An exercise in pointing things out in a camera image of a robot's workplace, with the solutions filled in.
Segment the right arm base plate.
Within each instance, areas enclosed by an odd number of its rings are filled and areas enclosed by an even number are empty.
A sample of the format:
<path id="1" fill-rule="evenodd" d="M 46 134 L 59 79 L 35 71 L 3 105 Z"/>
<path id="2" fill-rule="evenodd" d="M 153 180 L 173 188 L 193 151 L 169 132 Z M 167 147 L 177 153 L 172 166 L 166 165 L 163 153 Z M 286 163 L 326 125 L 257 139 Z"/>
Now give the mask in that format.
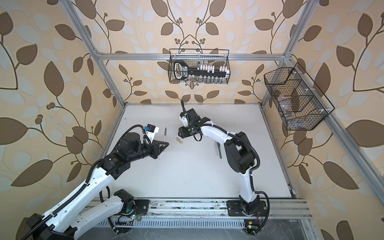
<path id="1" fill-rule="evenodd" d="M 243 200 L 228 200 L 226 202 L 230 217 L 266 217 L 269 214 L 267 203 L 255 199 L 251 203 Z"/>

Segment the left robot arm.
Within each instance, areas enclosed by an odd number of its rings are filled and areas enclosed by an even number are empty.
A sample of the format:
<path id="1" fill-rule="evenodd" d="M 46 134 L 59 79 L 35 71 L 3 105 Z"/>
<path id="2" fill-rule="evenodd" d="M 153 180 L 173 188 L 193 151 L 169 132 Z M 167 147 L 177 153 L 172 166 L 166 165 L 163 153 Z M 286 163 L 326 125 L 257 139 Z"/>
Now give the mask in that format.
<path id="1" fill-rule="evenodd" d="M 154 139 L 159 128 L 154 125 L 138 125 L 142 134 L 135 133 L 136 126 L 129 128 L 118 140 L 113 150 L 96 161 L 87 178 L 61 202 L 43 215 L 33 214 L 25 219 L 28 232 L 24 240 L 77 240 L 101 221 L 118 213 L 135 212 L 134 197 L 119 190 L 104 202 L 84 212 L 83 209 L 117 180 L 131 163 L 146 157 L 156 159 L 169 143 Z"/>

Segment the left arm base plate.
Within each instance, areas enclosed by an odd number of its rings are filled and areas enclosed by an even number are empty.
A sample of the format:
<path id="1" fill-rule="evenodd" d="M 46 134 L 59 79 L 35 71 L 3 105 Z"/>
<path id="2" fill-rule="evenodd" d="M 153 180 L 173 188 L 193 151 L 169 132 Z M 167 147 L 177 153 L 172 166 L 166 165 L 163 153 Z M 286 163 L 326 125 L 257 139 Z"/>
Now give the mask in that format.
<path id="1" fill-rule="evenodd" d="M 132 215 L 146 215 L 149 210 L 150 200 L 147 199 L 134 199 L 123 204 L 123 208 L 118 212 L 117 216 L 132 216 Z"/>

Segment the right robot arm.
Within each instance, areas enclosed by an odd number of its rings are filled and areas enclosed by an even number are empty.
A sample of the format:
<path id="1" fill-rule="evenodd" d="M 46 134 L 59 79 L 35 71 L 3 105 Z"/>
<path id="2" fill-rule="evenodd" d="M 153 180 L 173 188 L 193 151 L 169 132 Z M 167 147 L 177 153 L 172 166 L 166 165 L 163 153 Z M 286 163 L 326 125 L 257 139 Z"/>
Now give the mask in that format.
<path id="1" fill-rule="evenodd" d="M 214 124 L 209 118 L 201 118 L 194 109 L 186 110 L 183 100 L 181 100 L 181 106 L 183 111 L 179 119 L 183 126 L 179 128 L 178 136 L 183 139 L 196 135 L 206 136 L 223 145 L 229 166 L 240 175 L 238 209 L 245 216 L 253 216 L 263 208 L 268 217 L 269 197 L 263 191 L 256 191 L 253 182 L 253 171 L 260 167 L 260 157 L 247 135 L 243 132 L 231 133 Z"/>

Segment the green pen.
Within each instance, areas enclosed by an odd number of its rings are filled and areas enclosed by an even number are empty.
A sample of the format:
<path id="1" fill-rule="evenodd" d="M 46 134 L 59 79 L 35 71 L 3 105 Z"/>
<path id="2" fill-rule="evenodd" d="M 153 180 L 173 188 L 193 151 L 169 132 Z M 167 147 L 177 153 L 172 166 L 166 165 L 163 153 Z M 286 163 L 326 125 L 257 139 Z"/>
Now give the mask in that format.
<path id="1" fill-rule="evenodd" d="M 222 152 L 221 152 L 221 145 L 220 145 L 220 143 L 217 143 L 217 149 L 218 149 L 219 158 L 222 159 Z"/>

